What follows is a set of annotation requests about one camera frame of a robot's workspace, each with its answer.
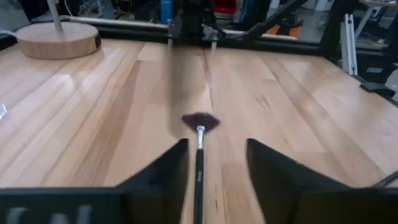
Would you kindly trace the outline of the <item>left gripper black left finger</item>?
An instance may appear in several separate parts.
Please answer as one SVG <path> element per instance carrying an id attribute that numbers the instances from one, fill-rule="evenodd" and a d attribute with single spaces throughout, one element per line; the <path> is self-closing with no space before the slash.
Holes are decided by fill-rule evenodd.
<path id="1" fill-rule="evenodd" d="M 189 171 L 188 139 L 116 186 L 123 224 L 180 224 Z"/>

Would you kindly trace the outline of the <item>red storage bin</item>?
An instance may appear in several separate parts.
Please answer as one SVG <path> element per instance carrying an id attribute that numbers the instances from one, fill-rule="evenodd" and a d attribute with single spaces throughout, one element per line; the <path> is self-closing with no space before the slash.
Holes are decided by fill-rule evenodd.
<path id="1" fill-rule="evenodd" d="M 214 11 L 233 15 L 237 10 L 236 0 L 214 0 Z"/>

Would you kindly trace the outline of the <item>silver aluminium bracket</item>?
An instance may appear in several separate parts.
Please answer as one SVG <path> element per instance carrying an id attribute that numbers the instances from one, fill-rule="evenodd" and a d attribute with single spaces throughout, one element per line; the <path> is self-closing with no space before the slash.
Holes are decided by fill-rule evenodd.
<path id="1" fill-rule="evenodd" d="M 351 76 L 358 76 L 354 20 L 352 14 L 345 14 L 340 25 L 341 62 L 343 70 Z"/>

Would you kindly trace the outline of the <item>black aluminium rig frame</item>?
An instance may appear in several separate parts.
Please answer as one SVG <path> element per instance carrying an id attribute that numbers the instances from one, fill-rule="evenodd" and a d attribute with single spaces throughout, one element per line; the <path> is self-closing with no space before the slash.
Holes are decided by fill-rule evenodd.
<path id="1" fill-rule="evenodd" d="M 78 17 L 78 5 L 82 0 L 65 0 L 56 4 L 62 22 L 83 21 L 97 27 L 100 33 L 107 37 L 120 37 L 122 39 L 153 40 L 165 42 L 168 40 L 169 24 L 151 24 L 146 22 L 143 25 L 134 25 L 128 22 L 126 25 L 117 20 L 109 24 L 94 18 Z M 147 19 L 160 17 L 160 0 L 110 0 L 115 10 L 143 14 Z M 326 59 L 336 60 L 341 57 L 340 25 L 345 14 L 352 14 L 359 0 L 336 0 L 331 8 L 326 29 L 319 43 L 310 43 L 296 40 L 277 40 L 263 35 L 274 25 L 282 22 L 302 4 L 308 0 L 288 0 L 280 9 L 269 18 L 260 19 L 252 27 L 242 26 L 232 34 L 221 30 L 217 42 L 223 47 L 248 50 L 262 50 L 287 54 L 317 55 Z M 174 0 L 174 16 L 179 9 L 178 0 Z M 358 64 L 358 76 L 364 82 L 382 83 L 394 72 L 398 72 L 398 53 L 394 53 L 391 47 L 386 50 L 364 50 L 356 48 Z"/>

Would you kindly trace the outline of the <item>blue cylinder container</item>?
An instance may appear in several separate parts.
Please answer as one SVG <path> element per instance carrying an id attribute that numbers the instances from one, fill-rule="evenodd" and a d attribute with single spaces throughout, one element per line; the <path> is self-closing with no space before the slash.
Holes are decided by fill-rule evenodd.
<path id="1" fill-rule="evenodd" d="M 168 24 L 174 16 L 174 0 L 160 0 L 160 23 Z"/>

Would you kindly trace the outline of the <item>fan makeup brush black handle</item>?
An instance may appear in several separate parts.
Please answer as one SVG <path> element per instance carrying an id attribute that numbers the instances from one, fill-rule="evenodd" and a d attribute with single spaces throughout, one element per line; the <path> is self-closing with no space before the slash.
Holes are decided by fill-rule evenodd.
<path id="1" fill-rule="evenodd" d="M 182 121 L 197 134 L 193 224 L 203 224 L 205 134 L 215 129 L 220 124 L 220 121 L 212 114 L 206 112 L 185 114 L 182 116 Z"/>

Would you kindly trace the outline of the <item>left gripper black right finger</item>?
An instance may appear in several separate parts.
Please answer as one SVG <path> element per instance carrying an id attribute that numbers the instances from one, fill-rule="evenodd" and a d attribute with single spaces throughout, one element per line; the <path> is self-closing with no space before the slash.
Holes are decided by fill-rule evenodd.
<path id="1" fill-rule="evenodd" d="M 246 140 L 246 160 L 266 224 L 292 224 L 305 192 L 350 188 L 253 138 Z"/>

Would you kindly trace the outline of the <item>table lamp white shade wooden base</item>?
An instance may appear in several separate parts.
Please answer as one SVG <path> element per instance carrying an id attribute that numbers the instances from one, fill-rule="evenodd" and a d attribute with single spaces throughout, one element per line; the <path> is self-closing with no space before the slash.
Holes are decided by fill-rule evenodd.
<path id="1" fill-rule="evenodd" d="M 15 32 L 24 55 L 46 60 L 83 57 L 100 49 L 97 28 L 79 22 L 62 22 L 54 0 L 47 0 L 52 22 L 30 24 Z"/>

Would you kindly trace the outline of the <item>black flat mount plate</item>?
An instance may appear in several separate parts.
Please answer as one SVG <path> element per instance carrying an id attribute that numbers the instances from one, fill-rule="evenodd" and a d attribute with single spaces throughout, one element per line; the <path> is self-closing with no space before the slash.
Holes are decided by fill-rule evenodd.
<path id="1" fill-rule="evenodd" d="M 396 93 L 382 83 L 364 82 L 360 84 L 360 87 L 369 93 L 375 93 L 385 98 L 393 98 Z"/>

